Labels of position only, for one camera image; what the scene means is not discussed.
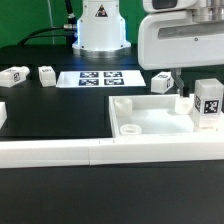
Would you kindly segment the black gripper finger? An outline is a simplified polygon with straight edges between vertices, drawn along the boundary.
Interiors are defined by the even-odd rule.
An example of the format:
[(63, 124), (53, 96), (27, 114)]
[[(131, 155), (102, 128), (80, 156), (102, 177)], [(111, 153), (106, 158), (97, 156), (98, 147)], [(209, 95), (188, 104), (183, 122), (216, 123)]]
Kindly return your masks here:
[(174, 81), (179, 88), (179, 94), (181, 97), (188, 97), (189, 96), (189, 87), (184, 83), (183, 79), (181, 78), (182, 69), (176, 68), (174, 70)]

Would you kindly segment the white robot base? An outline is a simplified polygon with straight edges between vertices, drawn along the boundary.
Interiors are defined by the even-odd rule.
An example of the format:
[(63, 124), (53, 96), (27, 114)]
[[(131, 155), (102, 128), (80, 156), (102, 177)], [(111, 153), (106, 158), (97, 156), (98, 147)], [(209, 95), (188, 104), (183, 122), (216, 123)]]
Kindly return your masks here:
[(91, 58), (112, 58), (130, 52), (119, 0), (83, 0), (77, 40), (72, 48), (74, 54)]

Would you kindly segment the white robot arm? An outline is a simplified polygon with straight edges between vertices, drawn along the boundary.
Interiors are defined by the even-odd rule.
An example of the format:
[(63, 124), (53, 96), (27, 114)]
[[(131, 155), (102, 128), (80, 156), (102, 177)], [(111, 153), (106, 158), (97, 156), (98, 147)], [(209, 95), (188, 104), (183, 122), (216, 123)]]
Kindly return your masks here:
[(224, 64), (224, 0), (142, 2), (138, 62), (145, 70), (169, 69), (186, 96), (183, 68)]

